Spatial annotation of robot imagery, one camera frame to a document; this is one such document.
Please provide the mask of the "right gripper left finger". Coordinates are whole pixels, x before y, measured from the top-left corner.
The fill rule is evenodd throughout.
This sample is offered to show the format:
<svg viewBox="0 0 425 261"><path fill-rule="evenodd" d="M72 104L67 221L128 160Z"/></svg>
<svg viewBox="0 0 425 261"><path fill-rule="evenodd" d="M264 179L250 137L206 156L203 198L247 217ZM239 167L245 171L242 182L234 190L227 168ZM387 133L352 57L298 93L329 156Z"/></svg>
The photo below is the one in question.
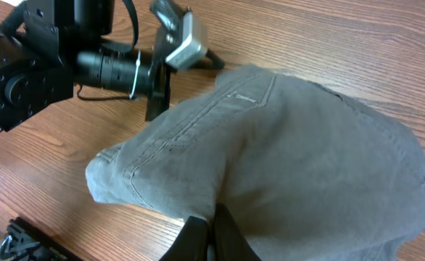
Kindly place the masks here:
<svg viewBox="0 0 425 261"><path fill-rule="evenodd" d="M189 217L172 246L160 261L211 261L212 228L199 217Z"/></svg>

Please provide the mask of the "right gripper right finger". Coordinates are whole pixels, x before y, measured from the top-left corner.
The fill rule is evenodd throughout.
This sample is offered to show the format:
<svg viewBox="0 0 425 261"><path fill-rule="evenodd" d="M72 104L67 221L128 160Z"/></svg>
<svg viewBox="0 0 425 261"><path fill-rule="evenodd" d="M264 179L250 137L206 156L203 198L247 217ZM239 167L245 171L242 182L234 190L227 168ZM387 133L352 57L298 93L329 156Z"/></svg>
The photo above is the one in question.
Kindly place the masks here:
<svg viewBox="0 0 425 261"><path fill-rule="evenodd" d="M261 261L224 204L216 205L213 232L217 261Z"/></svg>

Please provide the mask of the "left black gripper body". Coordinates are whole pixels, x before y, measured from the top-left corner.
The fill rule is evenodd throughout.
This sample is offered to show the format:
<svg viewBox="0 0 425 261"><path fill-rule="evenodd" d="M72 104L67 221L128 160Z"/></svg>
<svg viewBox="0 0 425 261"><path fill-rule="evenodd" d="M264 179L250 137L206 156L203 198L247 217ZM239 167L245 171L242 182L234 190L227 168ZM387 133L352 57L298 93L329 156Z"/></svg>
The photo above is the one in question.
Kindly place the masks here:
<svg viewBox="0 0 425 261"><path fill-rule="evenodd" d="M146 121L152 121L169 109L171 68L165 60L181 43L183 18L182 8L172 0L154 0L149 10L160 21L160 27L150 66L152 89L148 95Z"/></svg>

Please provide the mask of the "grey shorts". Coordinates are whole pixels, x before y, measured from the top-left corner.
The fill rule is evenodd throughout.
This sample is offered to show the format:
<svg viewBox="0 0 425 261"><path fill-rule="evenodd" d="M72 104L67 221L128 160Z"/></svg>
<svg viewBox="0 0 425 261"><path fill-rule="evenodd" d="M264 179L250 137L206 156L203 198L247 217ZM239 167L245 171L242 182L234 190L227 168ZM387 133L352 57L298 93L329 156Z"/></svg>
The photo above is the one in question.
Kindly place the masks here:
<svg viewBox="0 0 425 261"><path fill-rule="evenodd" d="M425 230L425 153L402 123L254 65L162 113L86 168L95 201L212 220L263 260L396 260Z"/></svg>

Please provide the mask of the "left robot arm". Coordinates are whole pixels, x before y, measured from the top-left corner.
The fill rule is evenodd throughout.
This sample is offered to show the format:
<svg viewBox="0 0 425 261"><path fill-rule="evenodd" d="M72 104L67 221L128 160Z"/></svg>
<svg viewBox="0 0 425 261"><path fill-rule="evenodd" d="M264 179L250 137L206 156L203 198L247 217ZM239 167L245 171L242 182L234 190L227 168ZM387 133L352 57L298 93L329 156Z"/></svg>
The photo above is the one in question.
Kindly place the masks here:
<svg viewBox="0 0 425 261"><path fill-rule="evenodd" d="M117 100L147 98L146 120L170 103L166 57L181 37L186 10L153 1L160 21L152 52L108 39L112 0L22 1L0 24L0 132L50 104L80 96L84 86L115 92Z"/></svg>

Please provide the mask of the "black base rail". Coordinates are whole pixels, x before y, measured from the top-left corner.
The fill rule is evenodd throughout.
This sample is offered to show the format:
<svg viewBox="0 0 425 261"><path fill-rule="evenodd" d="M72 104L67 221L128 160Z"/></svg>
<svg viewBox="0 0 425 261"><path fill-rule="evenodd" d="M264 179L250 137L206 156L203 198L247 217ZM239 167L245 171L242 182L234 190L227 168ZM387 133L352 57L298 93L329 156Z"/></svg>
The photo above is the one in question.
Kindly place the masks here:
<svg viewBox="0 0 425 261"><path fill-rule="evenodd" d="M0 244L0 260L82 261L21 217L11 219Z"/></svg>

